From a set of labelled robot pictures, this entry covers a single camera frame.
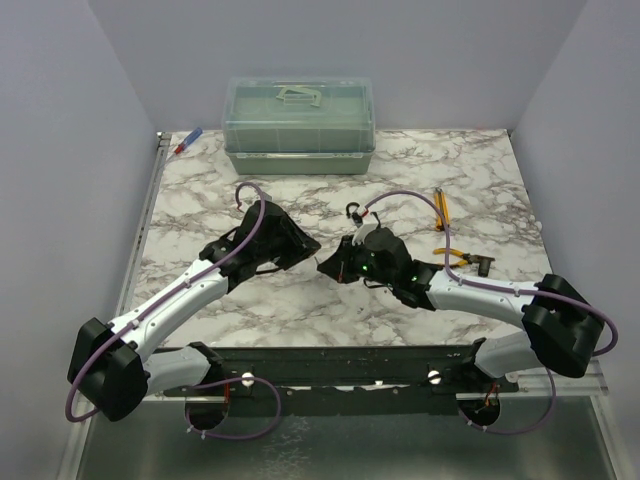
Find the black Kaijing padlock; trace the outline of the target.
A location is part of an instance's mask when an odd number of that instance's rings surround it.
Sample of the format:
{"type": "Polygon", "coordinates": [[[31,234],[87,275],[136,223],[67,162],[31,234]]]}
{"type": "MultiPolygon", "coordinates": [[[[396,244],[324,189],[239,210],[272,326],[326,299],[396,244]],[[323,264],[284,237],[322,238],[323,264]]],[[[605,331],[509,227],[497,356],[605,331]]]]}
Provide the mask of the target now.
{"type": "Polygon", "coordinates": [[[362,223],[362,217],[359,213],[360,204],[357,202],[349,202],[345,207],[347,218],[355,225],[362,223]]]}

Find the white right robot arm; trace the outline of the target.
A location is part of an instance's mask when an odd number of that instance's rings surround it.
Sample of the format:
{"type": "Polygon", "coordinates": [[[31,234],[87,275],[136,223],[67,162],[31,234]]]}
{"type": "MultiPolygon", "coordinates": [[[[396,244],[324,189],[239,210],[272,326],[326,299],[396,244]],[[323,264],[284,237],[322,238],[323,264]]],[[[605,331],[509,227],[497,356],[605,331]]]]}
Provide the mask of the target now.
{"type": "Polygon", "coordinates": [[[474,392],[508,373],[539,367],[581,378],[604,328],[562,277],[547,274],[538,283],[455,280],[442,266],[412,258],[388,228],[343,236],[317,269],[340,284],[381,284],[411,308],[466,312],[516,327],[514,334],[473,343],[459,371],[462,384],[474,392]]]}

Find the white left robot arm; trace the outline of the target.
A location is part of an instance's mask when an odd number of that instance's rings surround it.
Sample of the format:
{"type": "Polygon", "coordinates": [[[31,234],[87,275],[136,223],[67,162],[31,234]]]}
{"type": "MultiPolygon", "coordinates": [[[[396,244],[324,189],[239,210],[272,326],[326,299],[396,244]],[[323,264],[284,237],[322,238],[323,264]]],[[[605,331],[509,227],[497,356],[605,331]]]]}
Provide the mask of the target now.
{"type": "Polygon", "coordinates": [[[214,393],[222,372],[212,351],[200,344],[164,354],[157,348],[205,306],[259,274],[260,266],[287,270],[320,247],[281,207],[255,202],[239,226],[208,243],[158,294],[106,323],[92,318],[80,327],[67,374],[73,392],[112,422],[158,391],[191,386],[201,395],[214,393]]]}

